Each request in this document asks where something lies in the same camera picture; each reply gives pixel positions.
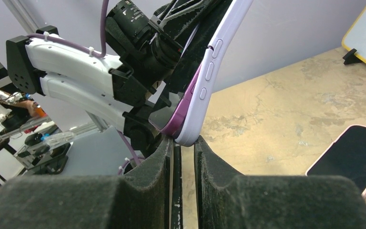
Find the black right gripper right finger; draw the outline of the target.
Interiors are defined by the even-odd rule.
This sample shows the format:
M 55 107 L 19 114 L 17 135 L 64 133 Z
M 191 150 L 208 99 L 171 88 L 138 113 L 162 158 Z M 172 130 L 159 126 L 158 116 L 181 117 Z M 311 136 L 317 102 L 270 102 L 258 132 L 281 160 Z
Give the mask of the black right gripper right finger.
M 203 137 L 194 170 L 201 229 L 366 229 L 366 202 L 345 177 L 244 175 Z

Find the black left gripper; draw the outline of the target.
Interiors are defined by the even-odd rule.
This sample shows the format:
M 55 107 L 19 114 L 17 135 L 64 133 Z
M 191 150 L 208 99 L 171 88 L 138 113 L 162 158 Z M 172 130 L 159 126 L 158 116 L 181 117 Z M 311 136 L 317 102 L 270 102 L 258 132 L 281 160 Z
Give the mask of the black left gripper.
M 213 36 L 227 9 L 226 0 L 173 0 L 153 15 L 160 28 L 179 44 L 185 44 L 197 27 L 194 42 L 206 44 Z

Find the purple phone black screen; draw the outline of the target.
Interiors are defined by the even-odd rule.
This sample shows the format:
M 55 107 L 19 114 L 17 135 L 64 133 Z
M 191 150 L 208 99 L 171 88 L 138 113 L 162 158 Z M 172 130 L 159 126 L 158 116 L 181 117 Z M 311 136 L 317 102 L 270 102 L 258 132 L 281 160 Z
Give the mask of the purple phone black screen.
M 160 133 L 177 137 L 187 115 L 188 106 L 202 66 L 200 61 L 194 64 L 194 72 L 184 72 L 183 76 L 169 80 L 158 101 L 155 103 L 149 122 Z

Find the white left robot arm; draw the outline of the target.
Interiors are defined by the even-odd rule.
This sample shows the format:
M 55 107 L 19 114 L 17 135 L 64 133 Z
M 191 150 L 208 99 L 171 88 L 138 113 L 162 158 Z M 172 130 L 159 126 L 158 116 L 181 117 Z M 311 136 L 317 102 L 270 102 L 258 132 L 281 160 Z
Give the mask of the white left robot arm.
M 146 16 L 132 1 L 111 10 L 104 1 L 96 51 L 61 38 L 54 26 L 6 41 L 13 84 L 76 105 L 114 126 L 134 150 L 152 155 L 164 136 L 188 135 L 201 125 L 194 91 L 204 56 L 221 30 L 232 0 L 173 0 Z

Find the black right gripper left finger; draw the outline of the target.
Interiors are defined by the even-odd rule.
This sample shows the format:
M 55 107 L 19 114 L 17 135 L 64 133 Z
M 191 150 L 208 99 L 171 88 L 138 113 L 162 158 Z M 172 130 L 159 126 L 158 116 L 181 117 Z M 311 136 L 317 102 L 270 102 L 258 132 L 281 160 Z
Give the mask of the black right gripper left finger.
M 123 176 L 25 176 L 0 189 L 0 229 L 168 229 L 174 143 Z

